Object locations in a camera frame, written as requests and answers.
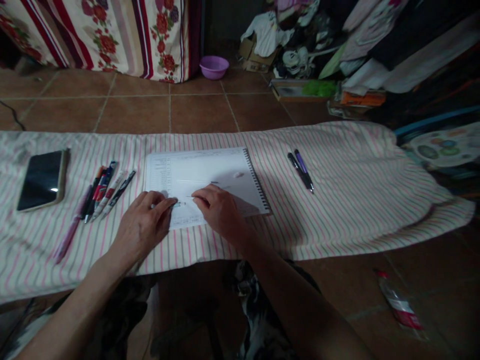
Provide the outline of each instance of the hand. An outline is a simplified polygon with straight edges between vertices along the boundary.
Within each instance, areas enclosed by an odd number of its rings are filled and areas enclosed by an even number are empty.
[[[160,192],[144,191],[131,203],[108,250],[123,271],[143,261],[167,236],[176,202],[176,198],[165,198]]]
[[[191,196],[210,227],[233,246],[247,237],[251,231],[240,215],[233,196],[215,185],[208,185]]]

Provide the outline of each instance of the striped towel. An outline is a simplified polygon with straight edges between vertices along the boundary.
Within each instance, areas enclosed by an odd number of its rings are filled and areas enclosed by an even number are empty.
[[[247,147],[271,214],[250,224],[294,260],[356,255],[425,241],[469,222],[474,204],[452,196],[395,145],[387,128],[339,121],[270,131],[215,134],[0,132],[0,303],[74,288],[112,244],[122,214],[143,190],[146,155]],[[64,200],[16,213],[31,155],[71,149]],[[315,185],[307,191],[287,152],[298,148]],[[59,265],[54,252],[100,165],[138,173],[109,217],[80,224]],[[171,231],[139,274],[239,253],[207,225]]]

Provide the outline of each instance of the plastic basin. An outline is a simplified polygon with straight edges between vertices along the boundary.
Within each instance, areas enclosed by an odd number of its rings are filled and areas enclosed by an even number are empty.
[[[201,73],[210,80],[223,78],[230,64],[220,56],[204,56],[200,60]]]

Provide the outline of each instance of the notebook page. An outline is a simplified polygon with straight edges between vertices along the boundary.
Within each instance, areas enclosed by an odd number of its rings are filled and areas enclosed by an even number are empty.
[[[215,185],[234,196],[243,217],[269,212],[245,147],[162,152],[147,157],[145,190],[178,198],[170,229],[206,224],[189,196],[210,182],[217,182]]]

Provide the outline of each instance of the notebook spiral binding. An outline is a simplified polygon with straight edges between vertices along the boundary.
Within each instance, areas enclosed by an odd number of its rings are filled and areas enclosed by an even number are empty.
[[[245,154],[245,159],[246,159],[246,162],[248,164],[248,169],[250,170],[251,177],[253,178],[253,181],[255,182],[255,186],[256,186],[258,192],[260,193],[260,198],[261,198],[261,202],[263,203],[263,207],[265,208],[265,210],[270,211],[269,202],[267,201],[267,198],[265,197],[264,189],[262,188],[262,185],[260,184],[260,181],[259,181],[259,178],[258,178],[257,174],[255,173],[255,169],[254,169],[254,166],[252,165],[252,159],[250,158],[250,154],[249,154],[248,149],[246,149],[246,148],[243,149],[243,153]]]

